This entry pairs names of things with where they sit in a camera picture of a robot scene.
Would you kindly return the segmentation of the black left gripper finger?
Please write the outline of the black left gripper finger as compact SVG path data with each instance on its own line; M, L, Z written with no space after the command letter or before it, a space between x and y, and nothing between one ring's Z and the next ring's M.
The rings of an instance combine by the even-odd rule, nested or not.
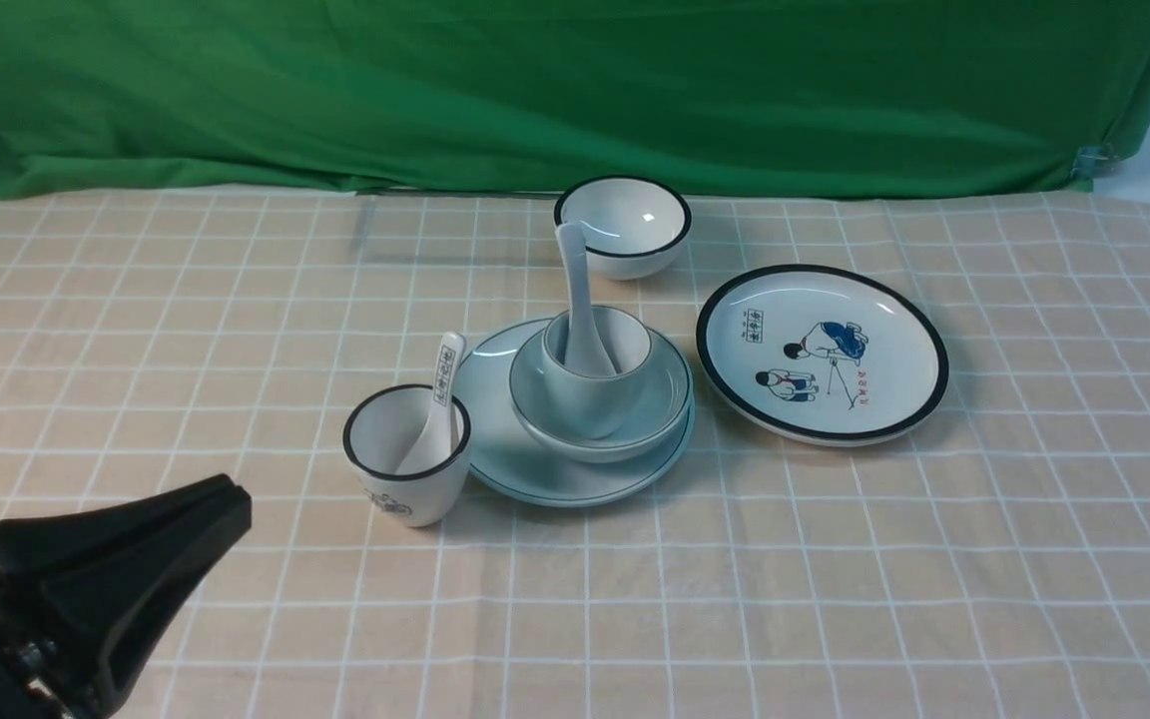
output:
M187 597L250 531L227 474L109 508L0 520L0 718L110 718Z

